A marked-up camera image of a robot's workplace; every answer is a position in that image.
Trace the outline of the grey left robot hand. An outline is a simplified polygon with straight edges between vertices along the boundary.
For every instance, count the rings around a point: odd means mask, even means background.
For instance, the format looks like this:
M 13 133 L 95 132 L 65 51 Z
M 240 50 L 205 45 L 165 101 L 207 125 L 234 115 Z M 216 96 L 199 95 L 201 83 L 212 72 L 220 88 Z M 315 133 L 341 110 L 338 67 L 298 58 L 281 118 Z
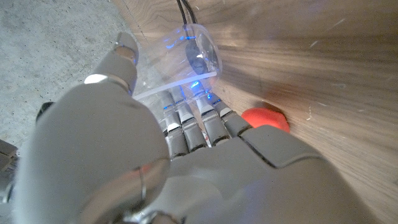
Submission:
M 37 119 L 18 164 L 18 223 L 376 223 L 316 150 L 229 114 L 211 147 L 175 159 L 131 92 L 138 49 L 127 33 Z

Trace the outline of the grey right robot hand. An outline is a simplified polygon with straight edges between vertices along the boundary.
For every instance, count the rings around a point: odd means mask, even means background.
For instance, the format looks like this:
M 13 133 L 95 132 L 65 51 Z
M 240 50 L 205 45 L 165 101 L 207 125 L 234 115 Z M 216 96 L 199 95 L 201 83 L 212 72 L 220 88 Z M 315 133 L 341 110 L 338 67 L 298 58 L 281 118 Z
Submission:
M 19 156 L 18 148 L 6 141 L 1 140 L 1 173 L 11 174 L 17 168 Z

